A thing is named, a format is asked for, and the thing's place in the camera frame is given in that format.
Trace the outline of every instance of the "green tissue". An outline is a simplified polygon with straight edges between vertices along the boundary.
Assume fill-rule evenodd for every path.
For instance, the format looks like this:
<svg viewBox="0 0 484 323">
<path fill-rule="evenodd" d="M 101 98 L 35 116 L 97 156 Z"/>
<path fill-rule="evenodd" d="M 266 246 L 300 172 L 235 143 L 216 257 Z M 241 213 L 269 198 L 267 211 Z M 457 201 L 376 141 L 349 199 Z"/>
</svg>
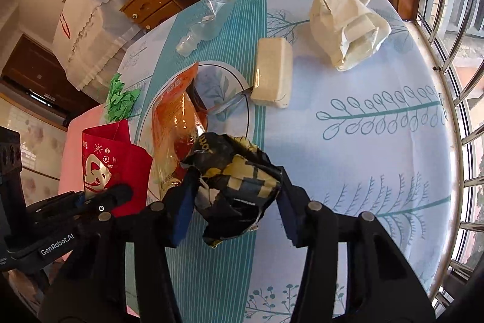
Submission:
<svg viewBox="0 0 484 323">
<path fill-rule="evenodd" d="M 138 99 L 141 90 L 122 92 L 124 83 L 119 81 L 121 75 L 116 73 L 110 83 L 110 92 L 107 94 L 107 121 L 121 121 L 131 115 L 132 106 Z"/>
</svg>

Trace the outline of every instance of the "wooden door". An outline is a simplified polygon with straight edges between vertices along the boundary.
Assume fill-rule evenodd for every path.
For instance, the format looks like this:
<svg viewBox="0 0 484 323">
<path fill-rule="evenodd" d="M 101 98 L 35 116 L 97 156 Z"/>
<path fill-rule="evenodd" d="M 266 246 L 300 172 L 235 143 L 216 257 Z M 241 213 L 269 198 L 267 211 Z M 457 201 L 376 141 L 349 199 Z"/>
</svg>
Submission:
<svg viewBox="0 0 484 323">
<path fill-rule="evenodd" d="M 67 80 L 65 71 L 54 54 L 22 36 L 2 70 L 4 81 L 30 90 L 76 117 L 98 103 L 78 91 Z"/>
</svg>

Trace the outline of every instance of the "orange snack bag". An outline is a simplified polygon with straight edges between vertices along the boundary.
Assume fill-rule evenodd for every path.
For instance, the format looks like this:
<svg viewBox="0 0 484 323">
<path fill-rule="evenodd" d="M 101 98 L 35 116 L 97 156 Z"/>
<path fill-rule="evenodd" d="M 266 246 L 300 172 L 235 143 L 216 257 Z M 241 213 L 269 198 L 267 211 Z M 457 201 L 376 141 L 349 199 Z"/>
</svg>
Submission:
<svg viewBox="0 0 484 323">
<path fill-rule="evenodd" d="M 180 161 L 190 152 L 198 136 L 205 132 L 185 90 L 197 75 L 198 63 L 180 73 L 156 99 L 152 113 L 154 161 L 160 197 L 181 183 L 186 170 Z"/>
</svg>

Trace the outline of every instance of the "metal screw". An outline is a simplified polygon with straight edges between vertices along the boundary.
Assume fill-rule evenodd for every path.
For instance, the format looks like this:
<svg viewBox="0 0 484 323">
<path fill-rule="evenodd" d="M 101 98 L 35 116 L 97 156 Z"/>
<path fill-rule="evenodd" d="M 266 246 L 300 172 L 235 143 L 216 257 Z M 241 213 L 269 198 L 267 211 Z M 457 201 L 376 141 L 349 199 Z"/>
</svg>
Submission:
<svg viewBox="0 0 484 323">
<path fill-rule="evenodd" d="M 361 217 L 367 222 L 372 222 L 374 219 L 374 215 L 369 211 L 361 213 Z"/>
<path fill-rule="evenodd" d="M 321 208 L 323 208 L 323 205 L 319 202 L 319 201 L 310 201 L 308 204 L 307 204 L 307 207 L 311 210 L 311 211 L 319 211 Z"/>
<path fill-rule="evenodd" d="M 103 213 L 100 213 L 99 216 L 97 217 L 101 222 L 107 222 L 109 219 L 111 219 L 111 213 L 108 211 L 105 211 Z"/>
<path fill-rule="evenodd" d="M 165 208 L 165 205 L 161 201 L 155 201 L 155 202 L 151 203 L 150 206 L 149 206 L 149 209 L 151 209 L 152 211 L 155 211 L 155 212 L 163 211 L 164 208 Z"/>
</svg>

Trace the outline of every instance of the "red envelope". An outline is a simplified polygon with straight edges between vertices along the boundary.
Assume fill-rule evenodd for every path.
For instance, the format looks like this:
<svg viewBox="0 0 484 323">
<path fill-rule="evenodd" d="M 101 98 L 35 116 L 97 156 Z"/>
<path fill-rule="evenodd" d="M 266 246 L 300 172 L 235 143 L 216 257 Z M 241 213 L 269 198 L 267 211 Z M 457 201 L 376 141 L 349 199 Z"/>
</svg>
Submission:
<svg viewBox="0 0 484 323">
<path fill-rule="evenodd" d="M 132 199 L 113 209 L 114 216 L 136 214 L 146 207 L 152 160 L 144 148 L 131 144 L 127 120 L 82 132 L 86 192 L 102 192 L 120 183 L 132 188 Z"/>
</svg>

